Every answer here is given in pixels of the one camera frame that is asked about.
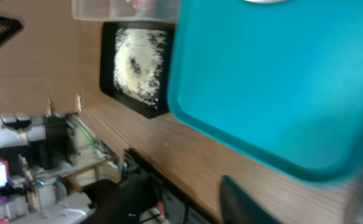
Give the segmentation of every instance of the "black square container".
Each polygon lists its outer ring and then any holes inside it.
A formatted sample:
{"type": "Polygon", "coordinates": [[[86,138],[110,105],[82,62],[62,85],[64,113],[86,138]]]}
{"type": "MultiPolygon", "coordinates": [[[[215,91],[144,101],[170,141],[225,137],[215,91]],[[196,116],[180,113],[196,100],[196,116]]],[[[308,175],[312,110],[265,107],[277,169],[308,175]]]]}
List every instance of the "black square container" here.
{"type": "Polygon", "coordinates": [[[170,58],[172,56],[173,36],[175,25],[165,22],[152,21],[131,21],[131,22],[105,22],[102,29],[101,40],[101,65],[100,65],[100,89],[101,91],[114,98],[123,105],[138,112],[146,118],[154,118],[161,114],[169,112],[167,105],[167,85],[170,66],[170,58]],[[148,105],[139,100],[130,97],[118,90],[114,84],[114,57],[116,54],[115,41],[118,29],[148,29],[165,31],[166,44],[162,51],[162,71],[157,77],[159,80],[159,89],[156,92],[158,102],[156,105],[148,105]]]}

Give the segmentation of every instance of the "wooden table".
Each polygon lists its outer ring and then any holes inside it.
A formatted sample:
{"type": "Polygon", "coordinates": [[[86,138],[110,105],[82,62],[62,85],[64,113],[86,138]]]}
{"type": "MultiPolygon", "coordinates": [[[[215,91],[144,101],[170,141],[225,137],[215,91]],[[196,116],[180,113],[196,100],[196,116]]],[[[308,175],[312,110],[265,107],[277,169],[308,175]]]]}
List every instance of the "wooden table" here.
{"type": "Polygon", "coordinates": [[[219,181],[229,174],[284,223],[343,223],[357,177],[330,187],[302,184],[192,130],[171,113],[146,119],[101,93],[101,26],[80,23],[81,118],[117,155],[134,147],[217,218],[219,181]]]}

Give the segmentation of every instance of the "wooden tabletop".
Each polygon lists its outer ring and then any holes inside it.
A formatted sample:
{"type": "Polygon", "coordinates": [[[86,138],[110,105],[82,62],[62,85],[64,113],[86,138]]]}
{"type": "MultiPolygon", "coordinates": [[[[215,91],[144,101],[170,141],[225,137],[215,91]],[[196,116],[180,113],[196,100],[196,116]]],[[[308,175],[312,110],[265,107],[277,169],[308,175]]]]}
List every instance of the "wooden tabletop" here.
{"type": "Polygon", "coordinates": [[[128,147],[137,149],[218,219],[219,182],[228,174],[284,223],[344,223],[357,176],[326,187],[299,183],[181,124],[171,113],[146,119],[101,93],[101,26],[80,23],[81,118],[116,154],[122,156],[128,147]]]}

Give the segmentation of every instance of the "brown cardboard panel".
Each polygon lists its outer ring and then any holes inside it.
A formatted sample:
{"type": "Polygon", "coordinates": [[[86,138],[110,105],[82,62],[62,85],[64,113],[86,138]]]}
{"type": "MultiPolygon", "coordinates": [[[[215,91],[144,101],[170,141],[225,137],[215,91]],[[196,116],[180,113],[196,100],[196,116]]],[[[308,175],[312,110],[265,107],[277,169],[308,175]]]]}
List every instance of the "brown cardboard panel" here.
{"type": "Polygon", "coordinates": [[[69,0],[1,0],[0,16],[24,28],[0,46],[0,114],[75,111],[78,21],[69,0]]]}

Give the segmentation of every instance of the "hole in powder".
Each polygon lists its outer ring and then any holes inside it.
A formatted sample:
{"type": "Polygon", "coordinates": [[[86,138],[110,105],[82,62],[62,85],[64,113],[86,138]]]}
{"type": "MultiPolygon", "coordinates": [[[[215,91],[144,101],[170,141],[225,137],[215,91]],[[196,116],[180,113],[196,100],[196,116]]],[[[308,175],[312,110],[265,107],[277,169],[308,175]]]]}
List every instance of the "hole in powder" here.
{"type": "Polygon", "coordinates": [[[142,73],[142,70],[140,68],[140,65],[136,62],[135,58],[130,58],[129,62],[131,63],[131,66],[133,68],[133,72],[140,75],[142,73]]]}

